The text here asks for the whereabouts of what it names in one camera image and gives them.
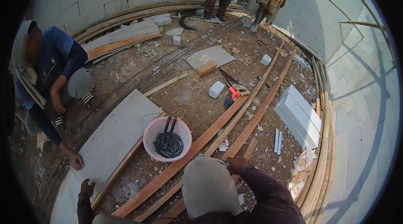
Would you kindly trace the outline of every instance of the grey pants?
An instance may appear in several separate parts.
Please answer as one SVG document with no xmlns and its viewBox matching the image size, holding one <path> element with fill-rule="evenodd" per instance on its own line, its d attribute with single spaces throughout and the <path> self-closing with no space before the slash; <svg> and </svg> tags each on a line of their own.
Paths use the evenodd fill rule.
<svg viewBox="0 0 403 224">
<path fill-rule="evenodd" d="M 84 95 L 88 94 L 92 90 L 93 86 L 94 83 L 91 75 L 87 69 L 81 67 L 75 73 L 73 73 L 73 75 L 67 81 L 67 84 L 60 90 L 59 95 L 62 105 L 65 105 L 71 99 L 81 99 Z M 45 114 L 51 121 L 56 119 L 57 113 L 54 110 L 52 101 L 50 99 L 48 99 L 46 102 Z M 41 131 L 41 128 L 35 122 L 29 112 L 27 112 L 25 115 L 25 126 L 30 134 L 36 134 Z"/>
<path fill-rule="evenodd" d="M 182 194 L 189 219 L 206 213 L 242 212 L 237 187 L 225 163 L 212 157 L 198 157 L 185 168 Z"/>
</svg>

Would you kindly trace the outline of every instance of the dirt floor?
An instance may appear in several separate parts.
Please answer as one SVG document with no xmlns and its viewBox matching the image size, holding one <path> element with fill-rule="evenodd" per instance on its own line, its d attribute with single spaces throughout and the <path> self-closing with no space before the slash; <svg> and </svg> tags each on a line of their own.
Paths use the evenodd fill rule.
<svg viewBox="0 0 403 224">
<path fill-rule="evenodd" d="M 228 22 L 239 18 L 231 13 L 227 14 L 227 17 Z M 136 87 L 142 93 L 145 93 L 165 81 L 187 72 L 187 77 L 165 87 L 148 98 L 168 115 L 180 117 L 191 130 L 193 141 L 195 141 L 224 112 L 223 105 L 228 94 L 228 88 L 218 98 L 213 99 L 210 97 L 208 95 L 210 86 L 217 80 L 224 83 L 224 77 L 218 70 L 215 70 L 204 78 L 197 78 L 195 71 L 183 60 L 185 56 L 211 46 L 222 46 L 223 49 L 236 58 L 236 60 L 223 65 L 222 69 L 243 83 L 249 91 L 252 91 L 254 85 L 258 82 L 257 77 L 266 70 L 266 67 L 259 62 L 260 59 L 264 54 L 273 58 L 276 53 L 274 47 L 265 49 L 266 46 L 262 45 L 262 43 L 262 46 L 259 45 L 257 40 L 264 42 L 267 47 L 285 40 L 283 47 L 285 53 L 279 56 L 267 79 L 270 87 L 274 85 L 276 77 L 283 70 L 289 58 L 289 52 L 296 48 L 284 35 L 266 26 L 260 27 L 258 32 L 254 34 L 244 26 L 224 30 L 223 27 L 225 26 L 223 25 L 204 21 L 187 20 L 186 23 L 197 28 L 197 30 L 184 30 L 181 35 L 182 46 L 180 49 L 178 49 L 178 46 L 173 45 L 172 37 L 165 34 L 166 31 L 172 28 L 180 27 L 178 19 L 173 19 L 171 24 L 164 26 L 161 37 L 123 50 L 97 64 L 88 63 L 86 68 L 91 72 L 95 84 L 93 93 L 96 96 L 96 105 L 91 109 L 86 109 L 77 100 L 72 100 L 66 105 L 66 130 L 61 133 L 63 140 L 69 146 L 75 146 L 76 148 L 82 146 L 91 130 L 96 128 L 102 117 L 108 113 L 108 109 L 132 88 Z M 209 36 L 203 40 L 201 36 L 205 34 Z M 235 55 L 232 52 L 233 47 L 240 51 L 248 51 Z M 297 54 L 304 55 L 299 48 L 297 48 Z M 253 61 L 254 63 L 245 69 L 245 66 Z M 153 72 L 152 70 L 156 66 L 160 66 L 162 71 L 151 80 L 141 83 L 144 78 Z M 315 106 L 316 96 L 313 73 L 308 72 L 293 61 L 277 96 L 273 99 L 269 109 L 259 123 L 259 126 L 263 127 L 263 131 L 260 132 L 255 129 L 250 136 L 254 136 L 258 140 L 258 145 L 250 164 L 276 178 L 285 186 L 291 180 L 290 169 L 293 168 L 293 161 L 302 152 L 302 149 L 273 108 L 281 93 L 290 84 L 293 84 L 305 99 Z M 269 91 L 270 89 L 266 86 L 261 88 L 248 109 L 249 114 L 254 114 L 259 109 Z M 248 121 L 248 116 L 245 115 L 235 126 L 228 136 L 230 144 L 245 128 Z M 273 152 L 276 128 L 283 131 L 280 156 Z M 14 135 L 10 137 L 10 140 L 14 144 L 19 143 L 19 147 L 23 149 L 22 155 L 16 154 L 15 156 L 15 167 L 20 181 L 23 183 L 28 198 L 38 207 L 40 215 L 46 218 L 51 212 L 58 186 L 63 181 L 65 171 L 68 169 L 67 159 L 58 152 L 57 147 L 51 142 L 46 143 L 44 151 L 40 153 L 36 146 L 36 136 L 28 136 L 28 132 L 21 122 L 16 122 Z M 213 157 L 219 158 L 222 154 L 223 152 L 217 151 L 213 154 Z M 168 165 L 168 163 L 152 160 L 144 150 L 141 150 L 104 196 L 103 202 L 96 210 L 96 213 L 112 213 L 153 178 L 158 176 L 159 171 Z M 182 172 L 183 170 L 129 214 L 128 217 L 135 217 L 144 211 L 175 183 Z M 244 194 L 245 204 L 242 207 L 245 210 L 250 210 L 255 203 L 252 191 L 242 179 L 238 180 L 237 187 L 238 193 Z M 179 199 L 180 192 L 144 222 L 152 222 Z M 187 216 L 184 212 L 177 221 L 186 223 L 186 220 Z"/>
</svg>

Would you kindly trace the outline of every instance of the blue long-sleeve shirt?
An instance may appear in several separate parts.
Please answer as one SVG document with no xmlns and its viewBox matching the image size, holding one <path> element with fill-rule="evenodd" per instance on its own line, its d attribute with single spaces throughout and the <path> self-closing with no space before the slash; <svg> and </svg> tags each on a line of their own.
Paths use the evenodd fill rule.
<svg viewBox="0 0 403 224">
<path fill-rule="evenodd" d="M 38 76 L 35 88 L 48 102 L 51 102 L 49 99 L 50 88 L 56 79 L 63 75 L 69 80 L 73 73 L 84 65 L 88 56 L 76 41 L 54 26 L 43 31 L 42 41 L 42 57 L 34 68 Z M 59 146 L 62 139 L 45 112 L 36 104 L 20 80 L 16 81 L 15 87 L 17 96 L 24 103 L 32 118 L 42 131 Z"/>
</svg>

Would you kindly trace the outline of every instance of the orange saw handle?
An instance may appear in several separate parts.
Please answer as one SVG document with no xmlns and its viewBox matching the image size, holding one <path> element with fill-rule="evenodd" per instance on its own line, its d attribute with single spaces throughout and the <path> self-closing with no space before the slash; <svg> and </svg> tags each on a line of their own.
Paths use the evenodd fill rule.
<svg viewBox="0 0 403 224">
<path fill-rule="evenodd" d="M 236 99 L 236 98 L 239 98 L 241 96 L 241 92 L 236 91 L 233 87 L 230 87 L 229 91 L 231 91 L 231 93 L 232 93 L 232 96 L 231 96 L 232 99 Z"/>
</svg>

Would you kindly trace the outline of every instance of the wooden strip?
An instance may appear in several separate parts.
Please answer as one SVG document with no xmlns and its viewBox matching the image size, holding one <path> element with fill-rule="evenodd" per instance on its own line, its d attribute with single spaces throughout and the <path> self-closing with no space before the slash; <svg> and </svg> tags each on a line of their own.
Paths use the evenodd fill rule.
<svg viewBox="0 0 403 224">
<path fill-rule="evenodd" d="M 98 55 L 108 53 L 108 52 L 110 52 L 112 50 L 115 50 L 115 49 L 118 49 L 120 47 L 129 45 L 129 44 L 133 44 L 133 43 L 136 43 L 136 42 L 139 42 L 139 41 L 142 41 L 142 40 L 156 38 L 156 37 L 159 37 L 159 36 L 161 36 L 161 35 L 143 36 L 143 37 L 131 38 L 131 39 L 126 39 L 126 40 L 122 40 L 122 41 L 118 41 L 118 42 L 98 46 L 97 48 L 92 49 L 89 52 L 87 52 L 88 60 L 91 60 L 91 59 L 93 59 L 94 57 L 96 57 Z"/>
<path fill-rule="evenodd" d="M 147 210 L 142 212 L 139 216 L 137 216 L 134 220 L 138 222 L 142 222 L 147 219 L 150 215 L 153 214 L 160 206 L 162 206 L 166 201 L 169 200 L 179 189 L 181 188 L 181 179 L 179 179 L 174 185 L 172 185 L 165 194 L 158 199 L 158 201 L 154 202 Z"/>
<path fill-rule="evenodd" d="M 154 94 L 155 92 L 157 92 L 158 90 L 161 90 L 161 89 L 163 89 L 164 87 L 169 86 L 169 85 L 171 85 L 172 83 L 174 83 L 174 82 L 176 82 L 176 81 L 178 81 L 178 80 L 180 80 L 180 79 L 183 79 L 183 78 L 186 77 L 186 76 L 187 76 L 187 73 L 182 74 L 182 75 L 180 75 L 180 76 L 177 76 L 177 77 L 175 77 L 175 78 L 173 78 L 173 79 L 170 79 L 170 80 L 168 80 L 167 82 L 162 83 L 161 85 L 159 85 L 159 86 L 157 86 L 157 87 L 151 89 L 150 91 L 146 92 L 146 93 L 144 94 L 144 96 L 145 96 L 145 97 L 148 97 L 148 96 Z"/>
<path fill-rule="evenodd" d="M 252 119 L 249 121 L 248 125 L 245 127 L 245 129 L 241 132 L 241 134 L 237 137 L 237 139 L 231 144 L 231 146 L 228 148 L 228 150 L 224 153 L 224 155 L 221 157 L 222 160 L 226 160 L 227 157 L 234 157 L 235 154 L 241 149 L 243 144 L 247 141 L 248 137 L 251 135 L 252 131 L 255 129 L 255 127 L 258 125 L 259 121 L 263 117 L 264 113 L 266 110 L 269 108 L 270 103 L 272 102 L 273 98 L 275 97 L 277 91 L 280 88 L 281 83 L 284 80 L 285 75 L 287 74 L 287 71 L 291 65 L 291 62 L 294 59 L 296 49 L 293 50 L 293 53 L 290 55 L 283 71 L 279 75 L 278 80 L 276 81 L 275 85 L 272 87 L 270 90 L 270 93 L 267 95 L 263 103 L 260 105 L 258 111 L 255 113 L 255 115 L 252 117 Z"/>
<path fill-rule="evenodd" d="M 209 141 L 217 134 L 217 132 L 225 125 L 227 121 L 235 114 L 246 100 L 246 96 L 238 98 L 227 111 L 222 114 L 219 119 L 214 122 L 190 147 L 189 152 L 180 160 L 171 163 L 164 171 L 139 191 L 134 197 L 127 201 L 123 206 L 119 207 L 112 213 L 114 216 L 125 217 L 136 207 L 142 204 L 161 186 L 163 186 L 171 177 L 173 177 L 181 168 L 185 166 Z"/>
<path fill-rule="evenodd" d="M 245 150 L 243 151 L 242 156 L 247 161 L 249 161 L 252 158 L 257 144 L 258 144 L 258 141 L 256 140 L 256 138 L 253 137 L 248 142 L 248 145 L 245 147 Z M 234 180 L 235 184 L 239 180 L 239 177 L 240 177 L 239 175 L 235 175 L 235 174 L 232 175 L 232 179 Z M 186 206 L 184 205 L 184 199 L 182 197 L 178 202 L 176 202 L 170 209 L 168 209 L 168 211 L 163 213 L 162 216 L 159 219 L 155 220 L 152 224 L 168 224 L 172 220 L 174 220 L 174 218 L 176 218 L 185 209 L 186 209 Z"/>
<path fill-rule="evenodd" d="M 165 113 L 163 112 L 158 116 L 158 118 L 165 116 Z M 108 189 L 112 186 L 113 182 L 115 179 L 120 175 L 120 173 L 123 171 L 123 169 L 133 160 L 133 157 L 138 153 L 138 150 L 144 148 L 143 145 L 143 136 L 137 141 L 137 143 L 130 149 L 128 154 L 123 158 L 123 160 L 120 162 L 118 167 L 116 167 L 115 171 L 110 175 L 108 180 L 105 182 L 105 184 L 102 187 L 102 190 L 98 193 L 98 195 L 95 197 L 95 199 L 91 203 L 91 207 L 94 210 L 99 202 L 101 201 L 102 197 L 106 194 Z"/>
</svg>

